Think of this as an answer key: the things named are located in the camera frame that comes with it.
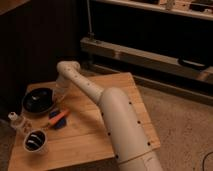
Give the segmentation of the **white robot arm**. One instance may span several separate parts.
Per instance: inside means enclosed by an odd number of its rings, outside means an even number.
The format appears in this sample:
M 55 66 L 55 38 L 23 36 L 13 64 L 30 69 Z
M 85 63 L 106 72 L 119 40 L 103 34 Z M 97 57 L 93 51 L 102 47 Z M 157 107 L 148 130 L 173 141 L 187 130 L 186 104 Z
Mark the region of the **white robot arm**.
M 163 171 L 128 95 L 120 88 L 103 88 L 81 75 L 77 61 L 57 63 L 54 94 L 64 96 L 74 83 L 101 111 L 120 171 Z

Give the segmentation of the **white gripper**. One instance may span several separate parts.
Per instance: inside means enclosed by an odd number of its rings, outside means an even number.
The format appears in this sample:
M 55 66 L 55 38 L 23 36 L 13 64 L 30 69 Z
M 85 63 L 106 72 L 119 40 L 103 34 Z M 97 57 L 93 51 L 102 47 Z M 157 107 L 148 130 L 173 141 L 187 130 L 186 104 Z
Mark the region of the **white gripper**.
M 55 104 L 60 104 L 65 98 L 65 94 L 67 93 L 70 86 L 70 81 L 63 76 L 59 75 L 56 79 L 55 90 L 53 96 L 53 101 Z

